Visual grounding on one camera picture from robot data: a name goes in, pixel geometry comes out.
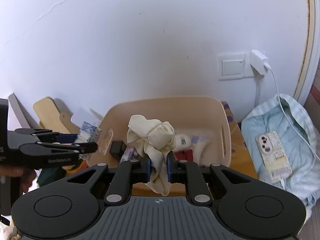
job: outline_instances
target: red object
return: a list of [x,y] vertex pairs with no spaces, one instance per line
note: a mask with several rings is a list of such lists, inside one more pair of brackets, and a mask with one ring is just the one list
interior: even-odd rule
[[185,151],[185,154],[186,154],[186,160],[193,162],[193,152],[192,152],[192,150]]
[[175,155],[178,161],[186,160],[186,155],[184,152],[176,152]]

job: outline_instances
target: wooden cutting board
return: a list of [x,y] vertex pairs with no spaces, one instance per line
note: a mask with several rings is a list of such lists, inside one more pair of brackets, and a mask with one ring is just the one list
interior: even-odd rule
[[70,133],[67,127],[61,122],[60,112],[51,98],[46,97],[35,102],[33,109],[46,129],[54,132]]

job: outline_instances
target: plastic bin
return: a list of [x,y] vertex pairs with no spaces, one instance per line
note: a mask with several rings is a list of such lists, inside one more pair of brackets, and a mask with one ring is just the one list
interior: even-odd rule
[[173,97],[146,99],[113,106],[103,118],[100,128],[104,136],[98,141],[99,150],[92,155],[89,166],[105,162],[110,168],[118,161],[109,153],[111,140],[127,143],[128,123],[132,115],[169,121],[176,134],[205,135],[210,139],[204,149],[201,165],[231,162],[231,136],[227,116],[220,101],[210,97]]

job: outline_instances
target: cable connector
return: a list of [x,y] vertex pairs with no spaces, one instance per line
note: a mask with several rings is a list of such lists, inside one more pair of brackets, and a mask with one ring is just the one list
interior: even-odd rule
[[268,64],[269,58],[257,49],[253,49],[250,53],[250,65],[262,76],[268,73],[270,69]]

